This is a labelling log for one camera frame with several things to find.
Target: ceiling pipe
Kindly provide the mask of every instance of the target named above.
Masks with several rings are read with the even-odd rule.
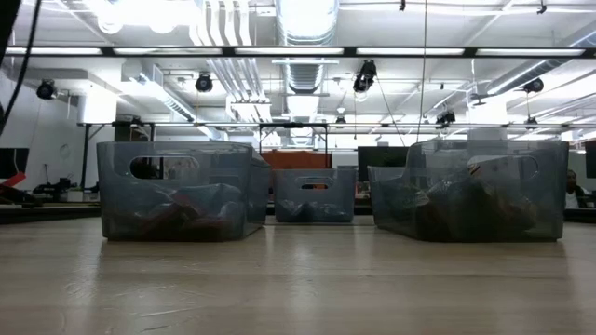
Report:
[[[240,40],[242,41],[243,46],[251,46],[252,41],[249,28],[249,0],[238,0],[238,8],[240,9]],[[260,101],[266,102],[267,97],[264,94],[264,86],[263,82],[261,81],[261,76],[259,76],[257,60],[252,58],[247,59],[246,62],[248,74],[253,78],[255,92],[259,95]]]
[[[567,37],[559,44],[560,47],[594,47],[595,45],[596,21]],[[483,99],[502,95],[513,89],[522,87],[541,75],[547,74],[550,71],[563,66],[569,61],[571,60],[529,60],[507,74],[491,81],[487,85],[479,87],[478,97]],[[444,105],[445,108],[453,108],[465,98],[466,95],[463,93],[453,94],[449,99],[443,100],[435,106]]]
[[[234,25],[234,0],[223,0],[225,4],[225,38],[230,46],[237,46],[238,41],[236,39],[236,27]],[[237,60],[237,64],[240,67],[242,73],[244,73],[244,77],[246,78],[246,82],[248,85],[248,89],[251,91],[250,95],[251,98],[247,99],[247,101],[258,101],[259,100],[259,92],[256,90],[251,73],[247,67],[246,61],[244,59]],[[239,84],[243,86],[242,91],[246,92],[247,88],[244,87],[244,83],[239,80]]]
[[[198,16],[198,23],[196,26],[191,26],[189,29],[189,36],[191,41],[196,46],[212,46],[209,32],[207,31],[207,8],[205,0],[195,0],[196,11]],[[215,73],[217,78],[222,83],[223,88],[234,102],[241,101],[242,97],[238,92],[235,92],[230,84],[230,78],[227,76],[224,65],[221,60],[207,59],[207,64]]]
[[[216,46],[223,46],[224,41],[220,33],[220,2],[219,0],[208,0],[211,5],[211,26],[210,35]],[[223,68],[221,69],[226,80],[229,80],[234,96],[239,101],[248,101],[248,92],[243,91],[244,86],[239,82],[236,68],[230,59],[223,60]]]
[[[534,113],[532,114],[532,117],[536,117],[538,121],[542,122],[557,114],[569,112],[570,110],[574,110],[577,108],[585,107],[588,104],[592,104],[594,102],[594,98],[596,98],[596,93],[591,93],[583,97],[577,98],[575,100],[563,103],[557,107],[548,108],[546,110]]]

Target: computer monitor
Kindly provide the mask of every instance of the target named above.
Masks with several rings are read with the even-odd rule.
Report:
[[[369,181],[368,167],[406,166],[408,147],[358,147],[358,180]]]

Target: white wall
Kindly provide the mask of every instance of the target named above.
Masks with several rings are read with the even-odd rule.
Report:
[[[97,127],[92,127],[89,134],[97,130]],[[88,154],[87,154],[87,174],[85,175],[85,188],[95,186],[95,183],[99,180],[98,169],[97,169],[97,143],[104,141],[114,141],[114,127],[104,127],[100,130],[91,140],[89,140]],[[81,135],[80,145],[83,148],[83,139],[85,135]],[[83,161],[78,162],[77,168],[82,170]]]
[[[596,190],[596,179],[586,176],[586,155],[569,153],[569,168],[577,175],[577,184],[589,191]]]
[[[0,101],[6,108],[15,83],[0,73]],[[44,164],[50,182],[72,176],[79,183],[83,156],[84,129],[76,125],[77,109],[61,101],[43,101],[35,92],[23,86],[0,137],[2,148],[29,148],[25,174],[27,179],[17,185],[32,190],[46,182]]]

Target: track light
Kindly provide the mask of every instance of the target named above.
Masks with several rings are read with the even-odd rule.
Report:
[[[538,124],[538,121],[536,121],[536,118],[535,117],[529,117],[528,116],[528,119],[525,120],[523,123],[526,124],[526,125],[537,125]]]
[[[448,125],[453,122],[455,122],[455,113],[452,111],[437,115],[437,125]]]
[[[544,82],[540,78],[536,78],[535,80],[533,80],[523,86],[523,91],[528,94],[530,92],[538,93],[538,92],[541,92],[543,89],[544,89]]]
[[[376,77],[376,65],[374,60],[365,60],[362,68],[356,76],[354,81],[354,92],[364,93],[371,88],[374,84],[374,78]]]
[[[54,80],[43,79],[41,85],[37,88],[37,98],[41,100],[54,100],[57,97],[58,90],[54,86]]]
[[[195,84],[196,90],[201,93],[211,92],[213,89],[213,81],[210,73],[200,73]]]

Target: bin handle cutout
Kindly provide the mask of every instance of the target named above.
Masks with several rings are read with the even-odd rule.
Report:
[[[181,162],[186,161],[188,167],[199,169],[200,165],[193,156],[188,155],[144,155],[137,156],[129,162],[130,176],[140,180],[161,181],[166,180],[167,167],[165,160],[178,159]]]
[[[518,178],[513,178],[528,181],[539,170],[538,161],[530,155],[476,155],[467,161],[467,171],[472,176],[517,175]]]
[[[328,190],[333,186],[333,179],[327,177],[298,177],[295,182],[302,190]]]

